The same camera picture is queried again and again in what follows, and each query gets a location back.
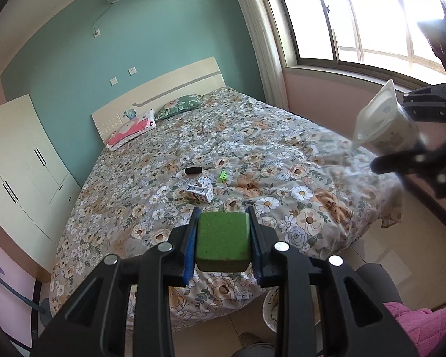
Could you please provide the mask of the green sponge cube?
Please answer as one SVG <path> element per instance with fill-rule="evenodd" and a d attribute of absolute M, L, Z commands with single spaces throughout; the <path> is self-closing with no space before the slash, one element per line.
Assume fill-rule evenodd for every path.
<path fill-rule="evenodd" d="M 207 273 L 242 273 L 250 264 L 250 216 L 204 212 L 197 226 L 196 265 Z"/>

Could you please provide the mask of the white blue milk carton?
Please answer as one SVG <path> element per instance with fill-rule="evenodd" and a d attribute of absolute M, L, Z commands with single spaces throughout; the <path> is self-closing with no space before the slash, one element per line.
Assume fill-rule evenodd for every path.
<path fill-rule="evenodd" d="M 214 198 L 213 189 L 205 189 L 198 185 L 189 184 L 184 191 L 204 203 L 210 203 Z"/>

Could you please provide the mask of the black foam cylinder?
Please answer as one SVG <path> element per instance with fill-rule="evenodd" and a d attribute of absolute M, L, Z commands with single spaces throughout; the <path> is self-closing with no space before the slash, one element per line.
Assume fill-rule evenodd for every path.
<path fill-rule="evenodd" d="M 184 172 L 188 176 L 199 175 L 203 173 L 203 168 L 201 168 L 200 166 L 187 167 L 185 168 Z"/>

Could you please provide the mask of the small bright green toy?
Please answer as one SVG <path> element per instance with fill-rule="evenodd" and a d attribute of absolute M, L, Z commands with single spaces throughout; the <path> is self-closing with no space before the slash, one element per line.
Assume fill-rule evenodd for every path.
<path fill-rule="evenodd" d="M 228 180 L 228 173 L 227 173 L 227 171 L 225 171 L 224 169 L 223 170 L 221 170 L 221 173 L 220 173 L 220 175 L 218 176 L 218 181 L 219 182 L 222 182 L 222 183 L 225 183 L 225 182 L 227 182 L 227 180 Z"/>

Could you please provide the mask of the white medicine box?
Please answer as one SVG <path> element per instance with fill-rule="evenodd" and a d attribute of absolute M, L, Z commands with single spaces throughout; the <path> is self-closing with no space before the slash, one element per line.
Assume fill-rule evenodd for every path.
<path fill-rule="evenodd" d="M 207 176 L 200 176 L 197 179 L 200 187 L 211 190 L 213 188 L 212 180 Z"/>

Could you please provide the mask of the white lined trash bin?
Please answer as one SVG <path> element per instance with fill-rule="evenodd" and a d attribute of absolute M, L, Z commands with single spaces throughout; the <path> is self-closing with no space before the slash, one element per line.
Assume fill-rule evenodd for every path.
<path fill-rule="evenodd" d="M 279 289 L 275 287 L 268 290 L 262 307 L 264 323 L 274 333 L 277 332 L 278 327 L 278 310 Z"/>

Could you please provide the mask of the person's right grey trouser leg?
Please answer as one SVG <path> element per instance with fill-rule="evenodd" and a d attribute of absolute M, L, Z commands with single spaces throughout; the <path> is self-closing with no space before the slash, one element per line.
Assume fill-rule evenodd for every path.
<path fill-rule="evenodd" d="M 382 303 L 403 303 L 395 283 L 381 264 L 365 264 L 359 267 L 355 272 L 376 294 Z"/>

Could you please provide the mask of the floral bed quilt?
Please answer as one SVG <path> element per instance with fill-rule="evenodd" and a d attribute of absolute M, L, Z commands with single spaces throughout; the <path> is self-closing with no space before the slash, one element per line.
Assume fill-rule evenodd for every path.
<path fill-rule="evenodd" d="M 230 87 L 104 149 L 60 239 L 50 283 L 57 313 L 104 256 L 139 256 L 203 212 L 255 211 L 299 252 L 325 259 L 373 223 L 403 217 L 403 190 L 374 155 L 308 119 Z"/>

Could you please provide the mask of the white wardrobe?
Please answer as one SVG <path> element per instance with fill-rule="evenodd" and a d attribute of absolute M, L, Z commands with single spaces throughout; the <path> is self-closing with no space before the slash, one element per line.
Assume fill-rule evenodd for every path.
<path fill-rule="evenodd" d="M 30 96 L 1 105 L 0 225 L 47 272 L 79 192 Z"/>

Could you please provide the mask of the pink white pillow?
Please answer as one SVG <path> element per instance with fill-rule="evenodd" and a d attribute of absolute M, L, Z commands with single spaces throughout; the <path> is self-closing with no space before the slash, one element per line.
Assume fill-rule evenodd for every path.
<path fill-rule="evenodd" d="M 149 130 L 155 129 L 155 127 L 155 112 L 153 109 L 149 109 L 146 113 L 136 115 L 120 129 L 113 132 L 106 143 L 106 148 L 110 151 L 116 151 L 124 144 Z"/>

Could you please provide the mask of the cream curtain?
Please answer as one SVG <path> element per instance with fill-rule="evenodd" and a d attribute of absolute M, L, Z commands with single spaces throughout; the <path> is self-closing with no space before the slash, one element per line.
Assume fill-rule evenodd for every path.
<path fill-rule="evenodd" d="M 296 52 L 281 0 L 238 0 L 255 50 L 266 102 L 289 108 L 284 69 L 296 64 Z"/>

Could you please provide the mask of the beige wooden headboard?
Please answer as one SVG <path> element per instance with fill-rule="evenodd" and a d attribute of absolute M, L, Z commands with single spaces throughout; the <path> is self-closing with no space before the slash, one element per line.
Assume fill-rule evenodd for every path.
<path fill-rule="evenodd" d="M 137 115 L 151 109 L 159 111 L 166 103 L 188 94 L 205 95 L 225 86 L 214 57 L 177 68 L 146 82 L 110 101 L 92 113 L 92 119 L 103 143 L 129 121 L 125 112 Z"/>

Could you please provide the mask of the green leaf pillow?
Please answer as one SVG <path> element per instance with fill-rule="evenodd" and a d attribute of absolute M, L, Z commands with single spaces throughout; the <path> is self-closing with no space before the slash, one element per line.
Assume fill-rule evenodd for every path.
<path fill-rule="evenodd" d="M 201 96 L 188 94 L 166 103 L 155 116 L 156 121 L 160 121 L 172 116 L 182 114 L 189 110 L 194 110 L 201 104 Z"/>

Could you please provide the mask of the window with frame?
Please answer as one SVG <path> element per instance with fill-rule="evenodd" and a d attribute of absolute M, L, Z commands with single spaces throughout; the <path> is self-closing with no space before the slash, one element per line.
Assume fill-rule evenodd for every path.
<path fill-rule="evenodd" d="M 300 66 L 446 83 L 446 69 L 419 27 L 446 18 L 446 0 L 280 1 Z"/>

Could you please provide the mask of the white wall socket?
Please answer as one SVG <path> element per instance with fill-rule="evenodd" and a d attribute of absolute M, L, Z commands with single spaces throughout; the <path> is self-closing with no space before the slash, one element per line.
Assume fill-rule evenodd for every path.
<path fill-rule="evenodd" d="M 116 77 L 113 77 L 109 80 L 109 82 L 111 86 L 114 86 L 118 83 L 118 79 Z"/>

